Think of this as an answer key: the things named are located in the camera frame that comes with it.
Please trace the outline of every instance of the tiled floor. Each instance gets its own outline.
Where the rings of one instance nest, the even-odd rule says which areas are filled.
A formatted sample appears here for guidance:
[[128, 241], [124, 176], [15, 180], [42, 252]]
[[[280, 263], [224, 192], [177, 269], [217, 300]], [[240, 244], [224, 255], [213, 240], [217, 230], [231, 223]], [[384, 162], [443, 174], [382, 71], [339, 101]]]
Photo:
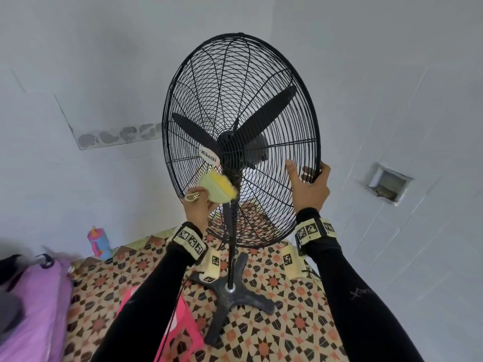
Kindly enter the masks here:
[[[157, 235], [167, 237], [169, 233]], [[210, 239], [209, 243], [219, 245], [218, 240]], [[191, 361], [347, 361], [323, 291], [310, 279], [286, 280], [280, 255], [286, 244], [241, 249], [250, 254], [244, 272], [247, 287], [272, 298], [275, 313], [267, 315], [249, 306], [233, 309], [221, 336], [223, 347], [206, 346]], [[166, 241], [152, 236], [142, 246], [139, 250], [121, 247], [106, 262], [84, 262], [69, 310], [64, 362], [89, 361], [115, 317], [120, 299], [129, 287], [141, 283], [163, 257]], [[226, 258], [224, 250], [222, 259]], [[222, 269], [224, 275], [226, 262]], [[190, 282], [183, 294], [205, 334], [215, 310], [214, 295]], [[178, 336], [167, 359], [177, 362], [189, 343], [186, 335]]]

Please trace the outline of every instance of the black arm sleeve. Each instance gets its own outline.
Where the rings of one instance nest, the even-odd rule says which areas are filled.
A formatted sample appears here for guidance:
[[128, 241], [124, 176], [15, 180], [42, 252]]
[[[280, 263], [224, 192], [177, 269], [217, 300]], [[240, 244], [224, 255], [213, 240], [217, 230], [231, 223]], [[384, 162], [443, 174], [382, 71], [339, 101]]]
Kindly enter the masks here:
[[[305, 208], [297, 214], [297, 223], [316, 217], [320, 217], [316, 209]], [[422, 361], [395, 316], [354, 271], [334, 242], [337, 243], [335, 238], [310, 241], [305, 245], [305, 252], [319, 268], [327, 302], [349, 360]]]
[[[184, 225], [202, 237], [195, 225]], [[194, 262], [181, 245], [169, 243], [159, 264], [112, 322], [91, 362], [153, 362], [176, 307], [183, 275]]]

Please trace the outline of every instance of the purple fabric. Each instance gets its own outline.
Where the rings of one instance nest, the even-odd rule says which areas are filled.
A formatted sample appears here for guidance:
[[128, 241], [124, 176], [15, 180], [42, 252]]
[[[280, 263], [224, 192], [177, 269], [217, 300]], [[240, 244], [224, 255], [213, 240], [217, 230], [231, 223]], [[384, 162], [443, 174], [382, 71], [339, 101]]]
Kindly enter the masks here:
[[72, 286], [69, 262], [27, 268], [12, 293], [22, 299], [25, 319], [0, 347], [0, 362], [60, 362]]

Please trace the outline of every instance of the mikachi logo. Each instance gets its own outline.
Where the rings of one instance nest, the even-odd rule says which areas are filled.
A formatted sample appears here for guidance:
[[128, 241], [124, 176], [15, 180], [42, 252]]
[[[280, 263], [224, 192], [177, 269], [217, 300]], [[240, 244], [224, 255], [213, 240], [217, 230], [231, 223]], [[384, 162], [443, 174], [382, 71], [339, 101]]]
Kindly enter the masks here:
[[198, 149], [200, 157], [209, 165], [218, 166], [220, 165], [220, 158], [210, 149], [204, 146], [200, 146]]

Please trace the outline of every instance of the standing fan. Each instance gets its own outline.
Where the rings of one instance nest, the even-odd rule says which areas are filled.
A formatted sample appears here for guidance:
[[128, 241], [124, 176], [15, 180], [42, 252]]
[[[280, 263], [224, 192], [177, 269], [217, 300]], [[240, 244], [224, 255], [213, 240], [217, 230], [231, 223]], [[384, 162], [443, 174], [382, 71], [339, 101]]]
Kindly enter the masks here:
[[248, 254], [237, 247], [275, 244], [295, 227], [285, 160], [320, 168], [320, 135], [311, 98], [293, 66], [268, 43], [243, 33], [215, 36], [183, 61], [163, 111], [164, 155], [182, 198], [217, 170], [239, 196], [219, 206], [208, 232], [228, 243], [228, 274], [212, 283], [217, 310], [205, 342], [216, 346], [230, 309], [248, 304], [269, 314], [272, 300], [246, 289]]

